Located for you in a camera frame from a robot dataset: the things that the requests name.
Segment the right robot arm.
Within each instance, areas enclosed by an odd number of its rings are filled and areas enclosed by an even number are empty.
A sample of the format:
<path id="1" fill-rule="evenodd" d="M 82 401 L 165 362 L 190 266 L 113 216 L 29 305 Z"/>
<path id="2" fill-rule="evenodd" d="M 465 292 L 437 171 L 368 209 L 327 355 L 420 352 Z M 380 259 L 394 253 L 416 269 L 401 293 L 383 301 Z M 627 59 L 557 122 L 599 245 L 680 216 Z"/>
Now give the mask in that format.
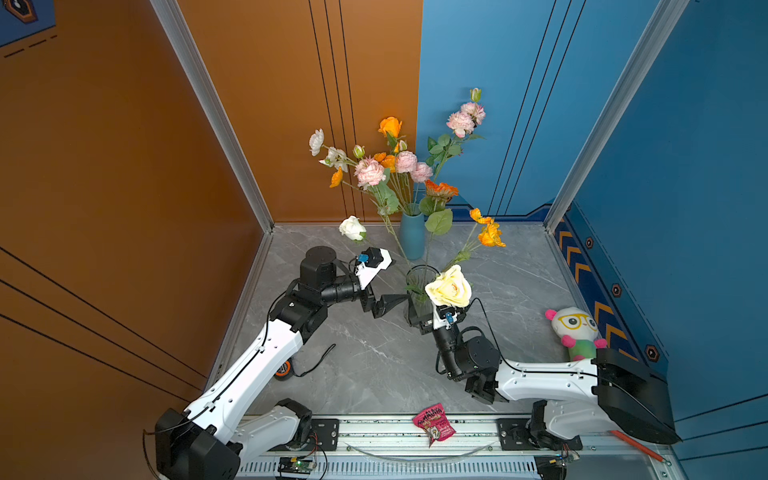
<path id="1" fill-rule="evenodd" d="M 534 445 L 559 450 L 583 435 L 610 431 L 659 445 L 680 442 L 663 375 L 609 348 L 564 363 L 507 360 L 483 333 L 463 337 L 467 312 L 432 306 L 430 320 L 420 325 L 435 340 L 438 373 L 464 383 L 465 392 L 485 404 L 533 401 L 523 429 Z"/>

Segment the yellow poppy flower stem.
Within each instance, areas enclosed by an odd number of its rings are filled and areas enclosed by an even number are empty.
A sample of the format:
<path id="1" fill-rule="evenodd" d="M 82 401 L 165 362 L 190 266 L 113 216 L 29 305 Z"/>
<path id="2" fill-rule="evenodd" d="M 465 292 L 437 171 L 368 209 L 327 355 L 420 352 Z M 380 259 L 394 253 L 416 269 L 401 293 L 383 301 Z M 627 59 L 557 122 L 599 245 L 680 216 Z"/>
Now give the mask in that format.
<path id="1" fill-rule="evenodd" d="M 470 217 L 475 222 L 475 225 L 470 231 L 464 245 L 441 270 L 442 273 L 447 272 L 455 265 L 468 261 L 473 253 L 481 247 L 506 247 L 506 244 L 502 239 L 503 232 L 500 229 L 500 224 L 492 217 L 484 216 L 478 208 L 474 208 L 470 211 Z"/>

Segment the yellow rose stem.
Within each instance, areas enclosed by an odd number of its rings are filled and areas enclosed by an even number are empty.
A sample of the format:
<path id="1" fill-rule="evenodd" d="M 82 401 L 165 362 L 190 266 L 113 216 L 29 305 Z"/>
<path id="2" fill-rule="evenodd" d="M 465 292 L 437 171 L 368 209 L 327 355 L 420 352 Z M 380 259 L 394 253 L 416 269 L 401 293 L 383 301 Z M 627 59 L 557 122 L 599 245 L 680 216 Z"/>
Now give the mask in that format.
<path id="1" fill-rule="evenodd" d="M 398 169 L 398 155 L 407 149 L 407 144 L 401 136 L 403 122 L 389 116 L 379 123 L 378 132 L 383 135 L 387 152 L 379 153 L 374 158 L 390 172 L 389 186 L 397 194 L 402 207 L 407 210 L 413 201 L 413 189 L 409 173 Z"/>

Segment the orange yellow small flower stem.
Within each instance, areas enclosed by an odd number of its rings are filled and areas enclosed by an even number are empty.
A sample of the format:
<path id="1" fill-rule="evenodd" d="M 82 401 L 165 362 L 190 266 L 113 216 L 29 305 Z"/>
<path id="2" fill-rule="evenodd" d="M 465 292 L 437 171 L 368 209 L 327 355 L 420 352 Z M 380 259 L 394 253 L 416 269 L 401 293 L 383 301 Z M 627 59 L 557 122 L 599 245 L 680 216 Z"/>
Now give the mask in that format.
<path id="1" fill-rule="evenodd" d="M 319 163 L 335 171 L 331 188 L 344 183 L 368 195 L 380 215 L 392 215 L 401 210 L 402 202 L 389 184 L 393 175 L 392 169 L 374 157 L 356 160 L 347 157 L 341 150 L 330 149 Z"/>

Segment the clear glass vase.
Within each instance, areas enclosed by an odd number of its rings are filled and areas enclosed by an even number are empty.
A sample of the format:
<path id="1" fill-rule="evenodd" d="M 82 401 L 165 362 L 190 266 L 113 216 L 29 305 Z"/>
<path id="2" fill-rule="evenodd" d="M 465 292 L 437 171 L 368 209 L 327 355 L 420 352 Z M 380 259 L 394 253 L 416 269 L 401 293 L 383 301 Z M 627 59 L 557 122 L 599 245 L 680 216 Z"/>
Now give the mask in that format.
<path id="1" fill-rule="evenodd" d="M 429 265 L 415 265 L 406 274 L 408 306 L 406 319 L 411 325 L 421 323 L 432 316 L 432 302 L 426 293 L 426 285 L 438 276 L 439 271 Z"/>

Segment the white flower stem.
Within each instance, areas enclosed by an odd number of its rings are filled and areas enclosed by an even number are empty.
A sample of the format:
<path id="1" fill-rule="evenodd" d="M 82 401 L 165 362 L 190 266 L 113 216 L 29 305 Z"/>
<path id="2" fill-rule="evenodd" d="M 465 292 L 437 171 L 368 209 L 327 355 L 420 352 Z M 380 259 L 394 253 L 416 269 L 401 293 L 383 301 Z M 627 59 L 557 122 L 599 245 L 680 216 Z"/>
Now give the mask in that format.
<path id="1" fill-rule="evenodd" d="M 386 180 L 385 168 L 373 157 L 365 157 L 364 149 L 356 146 L 353 156 L 348 156 L 343 150 L 325 144 L 325 134 L 322 129 L 317 129 L 309 137 L 309 149 L 313 157 L 318 157 L 325 152 L 325 157 L 319 163 L 332 168 L 330 187 L 339 187 L 347 173 L 353 173 L 357 181 L 357 188 L 363 191 L 383 184 Z"/>

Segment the pink rose spray stem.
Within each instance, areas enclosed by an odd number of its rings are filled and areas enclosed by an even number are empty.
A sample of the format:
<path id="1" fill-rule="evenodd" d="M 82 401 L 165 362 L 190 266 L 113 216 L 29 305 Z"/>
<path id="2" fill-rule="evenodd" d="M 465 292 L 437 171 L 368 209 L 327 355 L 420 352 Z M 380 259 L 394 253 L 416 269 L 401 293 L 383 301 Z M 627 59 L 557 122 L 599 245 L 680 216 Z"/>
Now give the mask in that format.
<path id="1" fill-rule="evenodd" d="M 446 121 L 449 132 L 438 138 L 427 138 L 428 157 L 425 162 L 432 169 L 430 180 L 433 183 L 437 184 L 446 163 L 463 153 L 466 142 L 482 139 L 476 133 L 486 118 L 485 108 L 481 105 L 482 97 L 481 88 L 472 88 L 469 100 L 449 115 Z"/>

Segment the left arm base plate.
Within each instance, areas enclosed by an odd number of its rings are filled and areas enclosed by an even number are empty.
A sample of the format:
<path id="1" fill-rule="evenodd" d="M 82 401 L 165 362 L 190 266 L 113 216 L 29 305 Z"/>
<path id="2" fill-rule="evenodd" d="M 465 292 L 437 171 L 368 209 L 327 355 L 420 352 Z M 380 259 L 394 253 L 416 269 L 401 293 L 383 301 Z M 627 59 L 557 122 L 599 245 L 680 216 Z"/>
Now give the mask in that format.
<path id="1" fill-rule="evenodd" d="M 269 450 L 272 452 L 299 451 L 308 452 L 315 448 L 315 440 L 326 452 L 334 452 L 338 447 L 340 420 L 338 418 L 313 418 L 307 439 L 302 442 L 290 442 Z"/>

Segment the teal cylindrical vase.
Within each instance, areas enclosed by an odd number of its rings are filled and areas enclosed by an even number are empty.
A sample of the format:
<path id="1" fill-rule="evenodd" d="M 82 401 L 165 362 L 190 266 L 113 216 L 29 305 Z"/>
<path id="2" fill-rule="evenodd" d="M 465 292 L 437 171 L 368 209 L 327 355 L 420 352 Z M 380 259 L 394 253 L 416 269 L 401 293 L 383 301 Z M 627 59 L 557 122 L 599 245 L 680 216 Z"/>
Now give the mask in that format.
<path id="1" fill-rule="evenodd" d="M 422 258 L 425 253 L 425 220 L 421 212 L 415 215 L 402 214 L 398 239 L 409 261 Z"/>

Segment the orange gerbera stem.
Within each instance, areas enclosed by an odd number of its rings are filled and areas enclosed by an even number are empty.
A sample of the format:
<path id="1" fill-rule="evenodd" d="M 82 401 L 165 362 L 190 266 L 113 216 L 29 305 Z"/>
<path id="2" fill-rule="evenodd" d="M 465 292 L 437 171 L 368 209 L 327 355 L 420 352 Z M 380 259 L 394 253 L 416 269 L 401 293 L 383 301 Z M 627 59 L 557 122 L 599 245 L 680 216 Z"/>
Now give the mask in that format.
<path id="1" fill-rule="evenodd" d="M 453 211 L 447 204 L 459 195 L 459 190 L 447 183 L 425 182 L 425 196 L 419 203 L 420 211 L 426 216 L 425 228 L 428 232 L 425 257 L 426 263 L 431 256 L 431 246 L 437 236 L 448 233 L 453 224 Z"/>

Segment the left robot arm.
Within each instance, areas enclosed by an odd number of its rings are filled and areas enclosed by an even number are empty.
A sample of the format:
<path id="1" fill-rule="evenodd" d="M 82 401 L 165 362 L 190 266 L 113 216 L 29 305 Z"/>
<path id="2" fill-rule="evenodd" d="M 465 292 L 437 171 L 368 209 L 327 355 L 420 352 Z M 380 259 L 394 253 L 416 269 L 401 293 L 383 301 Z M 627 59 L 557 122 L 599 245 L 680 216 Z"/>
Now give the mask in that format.
<path id="1" fill-rule="evenodd" d="M 304 446 L 311 411 L 285 399 L 247 421 L 244 416 L 279 368 L 319 329 L 331 306 L 359 302 L 380 318 L 406 300 L 404 294 L 377 297 L 373 279 L 393 263 L 386 249 L 369 247 L 344 263 L 334 249 L 310 248 L 299 275 L 270 306 L 264 328 L 248 349 L 184 410 L 168 409 L 153 431 L 155 454 L 147 456 L 157 479 L 233 479 L 246 459 L 281 445 Z"/>

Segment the cream pink rose stem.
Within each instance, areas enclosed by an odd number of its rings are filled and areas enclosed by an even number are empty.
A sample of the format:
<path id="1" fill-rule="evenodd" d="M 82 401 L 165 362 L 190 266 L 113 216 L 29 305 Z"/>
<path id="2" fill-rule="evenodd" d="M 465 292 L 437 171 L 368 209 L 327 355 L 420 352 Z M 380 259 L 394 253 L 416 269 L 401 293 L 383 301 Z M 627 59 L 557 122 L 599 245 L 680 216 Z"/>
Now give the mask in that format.
<path id="1" fill-rule="evenodd" d="M 420 213 L 415 205 L 413 178 L 413 172 L 418 166 L 417 156 L 408 150 L 367 155 L 363 146 L 355 145 L 352 161 L 357 188 L 370 197 L 387 231 L 396 239 L 406 265 L 413 267 L 413 260 L 406 257 L 404 243 L 395 232 L 392 217 L 400 214 L 400 226 L 403 226 L 407 216 Z"/>

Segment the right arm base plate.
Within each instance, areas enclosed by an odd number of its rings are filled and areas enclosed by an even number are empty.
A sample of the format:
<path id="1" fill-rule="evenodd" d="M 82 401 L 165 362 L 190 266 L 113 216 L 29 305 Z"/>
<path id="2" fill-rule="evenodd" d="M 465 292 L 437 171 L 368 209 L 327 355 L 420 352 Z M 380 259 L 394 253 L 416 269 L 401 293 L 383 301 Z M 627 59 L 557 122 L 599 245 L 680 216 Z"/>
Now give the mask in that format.
<path id="1" fill-rule="evenodd" d="M 497 434 L 503 451 L 552 450 L 580 451 L 581 438 L 565 440 L 533 425 L 530 419 L 503 417 L 496 420 Z"/>

